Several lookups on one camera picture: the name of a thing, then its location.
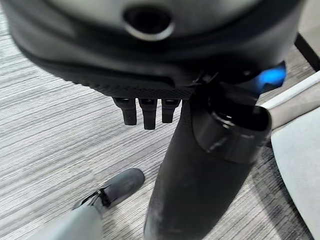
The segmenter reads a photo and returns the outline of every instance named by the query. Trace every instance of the black plastic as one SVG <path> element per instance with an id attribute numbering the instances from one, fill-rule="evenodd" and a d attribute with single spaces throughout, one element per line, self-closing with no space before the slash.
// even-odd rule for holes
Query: black plastic
<path id="1" fill-rule="evenodd" d="M 172 22 L 164 9 L 151 6 L 135 6 L 124 12 L 123 19 L 132 28 L 145 34 L 159 34 Z"/>
<path id="2" fill-rule="evenodd" d="M 320 56 L 309 45 L 305 38 L 299 33 L 295 40 L 295 46 L 308 61 L 314 71 L 320 71 Z"/>
<path id="3" fill-rule="evenodd" d="M 122 110 L 124 124 L 128 126 L 137 125 L 136 99 L 114 97 L 113 101 Z"/>
<path id="4" fill-rule="evenodd" d="M 203 71 L 261 71 L 282 62 L 295 41 L 304 2 L 265 0 L 214 31 L 146 43 L 84 24 L 43 0 L 1 1 L 14 40 L 30 56 L 51 63 L 47 71 L 93 88 L 104 82 L 99 91 L 112 97 L 156 93 L 154 98 L 178 100 L 188 99 L 185 91 Z M 77 68 L 66 74 L 66 65 Z M 100 80 L 89 76 L 90 68 L 105 70 L 98 74 Z M 148 80 L 140 81 L 142 76 Z"/>
<path id="5" fill-rule="evenodd" d="M 230 111 L 220 104 L 224 107 L 214 111 L 205 104 L 191 102 L 197 144 L 215 158 L 239 164 L 255 162 L 271 131 L 269 112 L 260 106 L 235 103 Z"/>
<path id="6" fill-rule="evenodd" d="M 175 109 L 179 106 L 181 100 L 162 99 L 162 122 L 170 124 L 173 121 Z"/>
<path id="7" fill-rule="evenodd" d="M 139 99 L 145 130 L 156 128 L 157 99 Z"/>
<path id="8" fill-rule="evenodd" d="M 206 109 L 197 112 L 200 107 L 197 102 L 192 98 L 182 106 L 180 121 L 149 203 L 144 228 L 146 240 L 203 239 L 240 190 L 271 130 L 271 118 L 267 114 L 263 120 L 267 121 L 265 129 L 251 131 L 254 144 L 241 145 L 241 149 L 236 145 L 248 136 L 236 134 L 234 138 L 237 128 L 225 128 L 224 121 L 218 124 L 219 119 L 213 119 L 213 115 L 206 119 L 216 122 L 213 126 L 203 128 L 202 122 L 195 128 L 199 124 L 195 121 L 199 111 L 208 112 Z M 215 142 L 210 143 L 215 148 L 207 151 L 197 136 L 203 139 L 215 136 Z M 229 148 L 222 147 L 223 151 L 219 151 L 223 145 Z"/>

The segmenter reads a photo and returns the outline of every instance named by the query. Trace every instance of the gray carpet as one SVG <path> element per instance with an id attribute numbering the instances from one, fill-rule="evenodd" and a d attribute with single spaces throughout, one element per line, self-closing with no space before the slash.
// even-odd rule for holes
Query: gray carpet
<path id="1" fill-rule="evenodd" d="M 105 216 L 105 240 L 141 240 L 147 204 L 174 123 L 156 130 L 125 126 L 110 97 L 54 77 L 17 50 L 0 9 L 0 239 L 23 240 L 63 215 L 76 200 L 127 168 L 143 170 L 143 188 Z M 293 48 L 283 88 L 313 73 Z M 210 240 L 309 240 L 278 172 L 264 153 Z"/>

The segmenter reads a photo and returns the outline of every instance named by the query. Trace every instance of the massage gun handle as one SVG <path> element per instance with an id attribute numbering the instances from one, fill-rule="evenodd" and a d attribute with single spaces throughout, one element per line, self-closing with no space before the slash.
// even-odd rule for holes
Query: massage gun handle
<path id="1" fill-rule="evenodd" d="M 193 120 L 190 102 L 184 102 L 149 203 L 146 240 L 203 239 L 227 211 L 253 166 L 252 159 L 248 163 L 226 160 L 227 151 L 224 156 L 217 151 L 218 157 L 205 151 L 195 137 Z M 205 134 L 221 133 L 219 128 Z M 261 142 L 257 146 L 252 152 L 259 152 Z"/>

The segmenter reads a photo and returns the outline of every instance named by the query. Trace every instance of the blue led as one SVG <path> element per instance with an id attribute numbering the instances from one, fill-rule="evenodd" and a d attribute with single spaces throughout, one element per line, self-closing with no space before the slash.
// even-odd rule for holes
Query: blue led
<path id="1" fill-rule="evenodd" d="M 276 87 L 280 87 L 284 83 L 286 75 L 287 71 L 285 68 L 282 67 L 265 70 L 258 76 L 258 87 L 260 90 L 263 90 L 266 84 L 271 84 Z"/>

